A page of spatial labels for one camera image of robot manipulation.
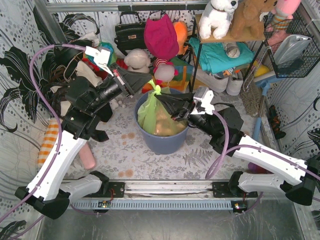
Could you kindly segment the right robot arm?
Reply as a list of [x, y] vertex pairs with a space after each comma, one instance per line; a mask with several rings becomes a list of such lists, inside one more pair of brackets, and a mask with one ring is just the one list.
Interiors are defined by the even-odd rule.
[[318, 158], [294, 158], [257, 142], [241, 131], [244, 122], [239, 112], [233, 106], [216, 111], [211, 103], [213, 97], [213, 92], [207, 88], [197, 93], [156, 95], [174, 121], [186, 121], [211, 137], [210, 145], [219, 157], [209, 167], [205, 179], [218, 172], [226, 156], [235, 157], [253, 163], [267, 173], [235, 171], [228, 182], [232, 195], [282, 193], [296, 204], [310, 206], [320, 180]]

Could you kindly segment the blue-grey trash bin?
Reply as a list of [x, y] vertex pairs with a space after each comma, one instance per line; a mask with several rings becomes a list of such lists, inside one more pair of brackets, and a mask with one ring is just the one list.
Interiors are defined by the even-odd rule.
[[[177, 152], [184, 144], [189, 128], [173, 136], [157, 136], [145, 132], [138, 124], [138, 109], [147, 100], [147, 93], [144, 93], [134, 108], [134, 120], [142, 133], [143, 140], [147, 147], [156, 155], [170, 155]], [[170, 88], [170, 93], [181, 94], [178, 90]]]

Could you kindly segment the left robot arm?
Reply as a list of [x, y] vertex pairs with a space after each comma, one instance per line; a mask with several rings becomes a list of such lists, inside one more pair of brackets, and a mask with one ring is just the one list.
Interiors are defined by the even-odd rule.
[[129, 71], [116, 63], [110, 70], [97, 85], [84, 76], [77, 76], [66, 85], [65, 98], [71, 106], [64, 120], [58, 121], [60, 126], [54, 147], [34, 179], [15, 192], [24, 203], [53, 220], [63, 215], [71, 202], [85, 196], [114, 195], [110, 179], [96, 170], [72, 183], [62, 183], [75, 156], [90, 138], [99, 142], [108, 140], [104, 131], [96, 129], [98, 123], [105, 120], [102, 109], [121, 94], [133, 97], [152, 80], [149, 73]]

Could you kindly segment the green trash bag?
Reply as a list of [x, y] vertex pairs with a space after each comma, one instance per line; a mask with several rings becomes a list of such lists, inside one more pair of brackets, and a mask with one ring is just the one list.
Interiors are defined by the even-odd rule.
[[157, 99], [157, 96], [162, 94], [170, 94], [170, 88], [161, 88], [153, 79], [148, 84], [152, 89], [147, 93], [146, 101], [137, 110], [138, 125], [148, 134], [158, 135], [157, 133], [157, 112], [160, 110], [162, 104]]

